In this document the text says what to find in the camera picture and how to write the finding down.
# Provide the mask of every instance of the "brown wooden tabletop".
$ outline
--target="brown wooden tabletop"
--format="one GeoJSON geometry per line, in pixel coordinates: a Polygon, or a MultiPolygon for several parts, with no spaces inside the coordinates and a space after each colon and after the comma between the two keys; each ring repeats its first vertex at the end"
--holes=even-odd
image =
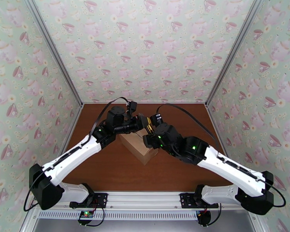
{"type": "MultiPolygon", "coordinates": [[[[68,148],[76,145],[89,133],[104,106],[104,104],[84,106],[68,148]]],[[[155,114],[158,106],[158,104],[138,104],[137,113],[151,116],[155,114]]],[[[215,134],[204,105],[179,106],[189,111],[215,134]]],[[[163,120],[175,126],[182,136],[196,136],[215,146],[211,137],[183,112],[170,106],[163,106],[160,108],[160,114],[163,120]]],[[[65,178],[64,182],[87,183],[93,190],[100,191],[194,191],[198,184],[210,186],[230,184],[217,174],[185,164],[163,150],[159,150],[159,153],[144,166],[121,144],[119,138],[84,161],[65,178]]]]}

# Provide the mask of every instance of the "gray metal panel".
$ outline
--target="gray metal panel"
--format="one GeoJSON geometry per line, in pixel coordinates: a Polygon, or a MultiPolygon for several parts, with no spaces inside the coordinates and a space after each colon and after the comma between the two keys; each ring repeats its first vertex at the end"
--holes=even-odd
{"type": "MultiPolygon", "coordinates": [[[[213,212],[212,220],[218,212],[213,212]]],[[[76,220],[39,219],[34,232],[252,232],[250,217],[244,210],[223,211],[219,220],[208,228],[201,228],[196,221],[104,221],[99,227],[80,227],[76,220]]]]}
{"type": "Polygon", "coordinates": [[[239,34],[237,35],[237,37],[234,41],[234,44],[230,50],[230,53],[229,53],[224,65],[220,71],[220,74],[219,74],[217,80],[215,81],[215,84],[214,84],[210,94],[208,95],[208,98],[205,102],[207,107],[210,105],[210,102],[212,101],[219,85],[221,84],[222,80],[224,79],[226,73],[228,72],[230,65],[232,64],[239,48],[241,47],[241,45],[243,43],[244,38],[246,37],[246,35],[248,33],[249,28],[252,26],[253,21],[256,18],[257,13],[260,11],[264,1],[265,0],[254,0],[253,1],[252,5],[250,7],[250,10],[246,16],[246,19],[245,19],[245,21],[244,21],[244,23],[239,31],[239,34]]]}
{"type": "Polygon", "coordinates": [[[51,55],[52,57],[55,59],[58,67],[60,68],[61,72],[63,73],[63,76],[66,80],[66,82],[68,83],[68,86],[70,87],[73,95],[75,96],[75,99],[77,100],[79,106],[82,105],[82,100],[79,96],[79,94],[77,93],[77,90],[68,74],[68,71],[67,69],[65,68],[65,65],[61,59],[61,56],[59,55],[58,51],[57,51],[57,48],[55,46],[55,43],[54,41],[52,40],[51,36],[50,36],[50,33],[48,32],[48,29],[44,23],[44,20],[39,12],[39,9],[38,7],[36,6],[36,3],[34,0],[24,0],[33,19],[35,20],[35,24],[37,26],[37,28],[39,29],[41,35],[43,36],[45,42],[46,42],[46,45],[48,46],[50,52],[51,52],[51,55]]]}

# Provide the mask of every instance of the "wall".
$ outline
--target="wall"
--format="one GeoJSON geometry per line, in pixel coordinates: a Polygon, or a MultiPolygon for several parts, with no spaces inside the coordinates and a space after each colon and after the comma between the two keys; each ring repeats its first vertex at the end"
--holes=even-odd
{"type": "Polygon", "coordinates": [[[204,102],[253,0],[35,0],[84,102],[204,102]]]}
{"type": "Polygon", "coordinates": [[[210,109],[229,155],[275,175],[287,205],[265,217],[290,231],[290,0],[266,0],[210,109]]]}
{"type": "Polygon", "coordinates": [[[28,170],[55,158],[78,104],[22,0],[0,0],[0,231],[18,231],[28,170]]]}

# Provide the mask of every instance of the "teacup print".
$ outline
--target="teacup print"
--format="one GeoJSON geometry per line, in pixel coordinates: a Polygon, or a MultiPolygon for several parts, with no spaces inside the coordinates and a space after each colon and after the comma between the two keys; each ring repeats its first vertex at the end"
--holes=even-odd
{"type": "Polygon", "coordinates": [[[259,67],[259,73],[263,73],[264,71],[268,70],[270,68],[270,65],[265,62],[265,61],[261,61],[259,63],[260,67],[259,67]]]}
{"type": "Polygon", "coordinates": [[[204,0],[204,7],[206,12],[212,11],[216,6],[216,2],[214,0],[204,0]]]}
{"type": "Polygon", "coordinates": [[[250,126],[249,124],[246,122],[246,121],[243,121],[242,122],[242,130],[249,130],[250,129],[250,126]]]}
{"type": "Polygon", "coordinates": [[[246,98],[246,94],[242,91],[239,92],[239,100],[243,100],[246,98]]]}
{"type": "Polygon", "coordinates": [[[254,37],[253,40],[257,40],[261,35],[263,34],[263,31],[260,29],[255,29],[254,30],[254,37]]]}
{"type": "Polygon", "coordinates": [[[237,27],[237,24],[234,22],[227,22],[225,24],[225,31],[227,33],[230,33],[233,29],[235,29],[237,27]]]}
{"type": "Polygon", "coordinates": [[[157,5],[157,3],[153,0],[144,0],[144,4],[148,12],[152,12],[157,5]]]}
{"type": "Polygon", "coordinates": [[[74,32],[74,29],[75,29],[75,26],[70,24],[70,23],[64,23],[62,24],[63,28],[65,28],[65,30],[70,33],[70,34],[73,34],[74,32]]]}
{"type": "Polygon", "coordinates": [[[265,108],[270,108],[270,107],[273,107],[275,105],[276,105],[276,103],[272,98],[265,97],[265,99],[264,99],[264,107],[265,108]]]}
{"type": "Polygon", "coordinates": [[[122,22],[122,21],[121,22],[117,22],[116,24],[117,24],[117,27],[118,27],[118,29],[119,29],[119,31],[121,33],[125,33],[127,28],[128,28],[128,26],[129,26],[127,23],[122,22]]]}
{"type": "Polygon", "coordinates": [[[268,145],[271,147],[281,147],[281,143],[280,143],[279,139],[272,134],[270,134],[268,145]]]}
{"type": "Polygon", "coordinates": [[[235,65],[235,72],[240,71],[242,68],[243,68],[243,67],[242,67],[241,64],[236,63],[236,65],[235,65]]]}
{"type": "Polygon", "coordinates": [[[222,59],[221,56],[213,56],[213,63],[216,64],[216,63],[220,62],[221,59],[222,59]]]}
{"type": "Polygon", "coordinates": [[[169,56],[167,56],[167,61],[169,62],[169,63],[173,63],[173,61],[176,59],[176,56],[172,56],[172,55],[169,55],[169,56]]]}
{"type": "Polygon", "coordinates": [[[155,43],[151,40],[144,40],[144,44],[147,49],[151,49],[155,43]]]}
{"type": "Polygon", "coordinates": [[[173,32],[177,33],[181,29],[181,27],[183,26],[183,24],[181,24],[178,21],[174,21],[174,22],[171,22],[171,26],[172,26],[173,32]]]}

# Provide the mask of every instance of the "ventilation slot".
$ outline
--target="ventilation slot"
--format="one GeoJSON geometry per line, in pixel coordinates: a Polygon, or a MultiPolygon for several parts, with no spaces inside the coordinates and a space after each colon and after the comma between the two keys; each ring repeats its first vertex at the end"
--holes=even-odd
{"type": "MultiPolygon", "coordinates": [[[[41,219],[77,220],[81,210],[47,210],[39,213],[41,219]]],[[[101,220],[103,211],[97,210],[93,219],[101,220]]],[[[105,211],[105,220],[196,220],[194,211],[105,211]]]]}

